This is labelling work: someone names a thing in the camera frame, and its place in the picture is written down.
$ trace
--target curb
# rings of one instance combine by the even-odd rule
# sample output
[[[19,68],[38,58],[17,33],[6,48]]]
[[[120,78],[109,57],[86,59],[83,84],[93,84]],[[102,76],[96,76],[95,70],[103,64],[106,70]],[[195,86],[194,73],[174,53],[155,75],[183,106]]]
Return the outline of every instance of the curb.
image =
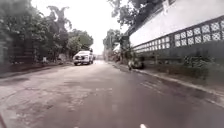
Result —
[[[15,73],[11,73],[11,74],[3,74],[3,75],[0,75],[0,79],[7,78],[7,77],[24,75],[24,74],[29,74],[29,73],[43,71],[43,70],[48,70],[48,69],[55,68],[55,67],[64,67],[64,66],[68,66],[68,65],[66,64],[66,65],[46,66],[46,67],[43,67],[43,68],[31,69],[31,70],[24,71],[24,72],[15,72]]]
[[[113,65],[115,68],[118,68],[118,69],[127,69],[128,70],[128,67],[126,65],[119,65],[119,64],[115,64],[115,63],[111,63],[111,62],[109,64]],[[184,86],[186,88],[193,89],[193,90],[200,91],[200,92],[202,91],[202,92],[204,92],[208,95],[215,96],[217,98],[216,99],[217,101],[214,101],[213,99],[206,99],[206,101],[208,101],[210,103],[213,103],[213,104],[216,104],[217,106],[220,106],[220,107],[224,108],[224,92],[216,91],[216,90],[213,90],[213,89],[208,89],[208,88],[202,87],[201,85],[191,84],[191,83],[184,82],[184,81],[181,81],[181,80],[178,80],[178,79],[170,78],[168,76],[150,73],[150,72],[147,72],[147,71],[144,71],[144,70],[132,69],[132,71],[134,71],[136,73],[143,74],[143,75],[148,75],[148,76],[151,76],[151,77],[154,77],[154,78],[158,78],[160,80],[177,83],[177,84],[179,84],[181,86]]]

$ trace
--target lattice fence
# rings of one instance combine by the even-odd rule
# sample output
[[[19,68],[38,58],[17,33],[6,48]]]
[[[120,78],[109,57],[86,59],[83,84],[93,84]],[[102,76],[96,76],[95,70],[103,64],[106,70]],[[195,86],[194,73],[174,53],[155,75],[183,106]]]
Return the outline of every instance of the lattice fence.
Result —
[[[224,16],[135,46],[136,53],[224,41]]]

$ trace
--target asphalt road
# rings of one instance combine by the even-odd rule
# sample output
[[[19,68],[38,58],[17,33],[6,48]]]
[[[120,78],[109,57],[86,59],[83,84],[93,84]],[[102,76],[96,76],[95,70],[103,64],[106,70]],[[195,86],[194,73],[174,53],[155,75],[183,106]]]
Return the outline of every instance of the asphalt road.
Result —
[[[223,128],[224,108],[149,76],[96,61],[0,79],[8,128]]]

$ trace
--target palm tree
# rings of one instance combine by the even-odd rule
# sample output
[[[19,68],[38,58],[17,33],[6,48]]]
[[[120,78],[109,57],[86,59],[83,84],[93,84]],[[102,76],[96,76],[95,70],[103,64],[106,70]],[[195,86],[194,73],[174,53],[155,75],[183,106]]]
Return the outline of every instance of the palm tree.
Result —
[[[56,21],[56,24],[57,24],[56,30],[57,30],[58,36],[60,37],[60,42],[62,45],[61,52],[65,52],[65,51],[67,51],[66,46],[68,43],[68,32],[65,28],[65,25],[68,23],[69,27],[72,28],[72,24],[71,24],[70,20],[65,18],[65,15],[64,15],[65,10],[68,9],[69,7],[63,7],[61,9],[59,9],[56,6],[48,6],[47,8],[49,8],[51,10],[49,19],[52,22]]]

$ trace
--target windshield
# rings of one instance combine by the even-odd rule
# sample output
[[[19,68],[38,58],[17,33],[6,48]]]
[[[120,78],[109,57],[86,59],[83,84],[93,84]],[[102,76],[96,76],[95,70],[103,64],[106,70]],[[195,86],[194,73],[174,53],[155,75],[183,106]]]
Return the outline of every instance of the windshield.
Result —
[[[90,51],[80,51],[80,52],[78,52],[77,54],[90,54]]]

